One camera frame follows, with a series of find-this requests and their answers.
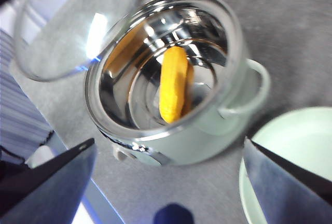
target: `kitchen utensil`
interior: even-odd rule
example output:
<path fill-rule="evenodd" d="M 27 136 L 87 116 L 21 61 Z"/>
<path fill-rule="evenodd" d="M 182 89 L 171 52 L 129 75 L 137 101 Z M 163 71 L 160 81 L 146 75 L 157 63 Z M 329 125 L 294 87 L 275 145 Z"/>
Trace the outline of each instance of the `kitchen utensil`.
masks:
<path fill-rule="evenodd" d="M 117 151 L 154 165 L 195 163 L 225 149 L 270 88 L 268 72 L 249 59 L 235 14 L 217 0 L 153 0 L 119 36 L 124 21 L 106 34 L 101 60 L 86 76 L 87 107 L 103 135 Z M 160 66 L 174 45 L 194 68 L 193 109 L 166 124 L 158 108 Z"/>
<path fill-rule="evenodd" d="M 305 170 L 331 181 L 331 124 L 332 108 L 304 108 L 273 119 L 252 140 Z M 248 222 L 267 223 L 243 161 L 240 166 L 239 189 Z"/>
<path fill-rule="evenodd" d="M 142 0 L 18 0 L 15 60 L 36 81 L 53 81 L 84 72 L 99 60 L 105 33 Z M 122 21 L 118 32 L 129 26 Z M 53 45 L 47 52 L 45 47 Z"/>

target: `stainless steel inner pot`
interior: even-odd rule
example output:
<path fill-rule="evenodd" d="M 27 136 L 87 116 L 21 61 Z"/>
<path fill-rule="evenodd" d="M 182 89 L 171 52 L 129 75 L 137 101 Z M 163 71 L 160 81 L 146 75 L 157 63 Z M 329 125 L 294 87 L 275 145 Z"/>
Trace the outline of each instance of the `stainless steel inner pot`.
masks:
<path fill-rule="evenodd" d="M 186 50 L 195 83 L 191 111 L 166 124 L 160 68 L 174 45 Z M 119 159 L 155 165 L 207 159 L 243 132 L 270 88 L 266 69 L 250 60 L 237 18 L 216 0 L 153 0 L 120 20 L 102 47 L 100 62 L 87 72 L 85 97 Z"/>
<path fill-rule="evenodd" d="M 126 33 L 105 45 L 102 61 L 88 71 L 86 97 L 90 113 L 98 108 L 103 112 L 102 118 L 107 118 L 104 126 L 93 115 L 98 126 L 116 137 L 141 138 L 167 131 L 171 126 L 179 127 L 186 118 L 189 120 L 203 110 L 227 84 L 237 64 L 237 49 L 227 42 L 236 38 L 237 26 L 225 11 L 215 0 L 154 0 L 139 9 Z M 106 43 L 117 35 L 124 21 L 110 30 Z M 195 83 L 191 88 L 190 114 L 167 124 L 159 114 L 160 68 L 163 53 L 174 45 L 186 50 L 194 67 Z"/>

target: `gray table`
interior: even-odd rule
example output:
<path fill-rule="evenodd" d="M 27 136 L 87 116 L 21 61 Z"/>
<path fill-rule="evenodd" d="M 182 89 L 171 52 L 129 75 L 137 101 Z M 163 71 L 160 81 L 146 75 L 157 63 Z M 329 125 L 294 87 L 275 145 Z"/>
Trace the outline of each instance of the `gray table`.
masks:
<path fill-rule="evenodd" d="M 269 70 L 273 82 L 249 136 L 286 111 L 332 105 L 331 0 L 224 1 L 238 15 L 253 58 Z M 152 223 L 154 213 L 172 202 L 191 210 L 196 223 L 246 223 L 238 191 L 242 138 L 190 166 L 118 162 L 89 118 L 84 74 L 52 83 L 26 79 L 15 65 L 12 74 L 69 147 L 95 137 L 99 154 L 93 178 L 127 224 Z"/>

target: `pot handle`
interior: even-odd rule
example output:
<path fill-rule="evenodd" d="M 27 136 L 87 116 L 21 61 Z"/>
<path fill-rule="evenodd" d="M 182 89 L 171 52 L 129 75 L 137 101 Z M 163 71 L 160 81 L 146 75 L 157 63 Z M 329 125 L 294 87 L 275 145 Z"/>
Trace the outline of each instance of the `pot handle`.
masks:
<path fill-rule="evenodd" d="M 250 102 L 246 103 L 245 105 L 236 108 L 228 108 L 227 106 L 219 107 L 218 112 L 223 118 L 253 112 L 263 104 L 264 100 L 268 96 L 271 87 L 271 78 L 269 72 L 263 65 L 254 60 L 247 59 L 247 64 L 249 68 L 255 70 L 261 76 L 261 86 L 259 92 Z"/>

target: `transparent glass lid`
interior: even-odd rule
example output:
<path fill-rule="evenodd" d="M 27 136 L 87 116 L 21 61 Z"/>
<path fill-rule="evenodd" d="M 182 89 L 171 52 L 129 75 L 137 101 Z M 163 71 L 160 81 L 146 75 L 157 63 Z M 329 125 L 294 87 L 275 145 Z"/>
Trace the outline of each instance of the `transparent glass lid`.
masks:
<path fill-rule="evenodd" d="M 99 61 L 105 33 L 142 0 L 19 0 L 16 62 L 37 81 L 52 81 Z"/>

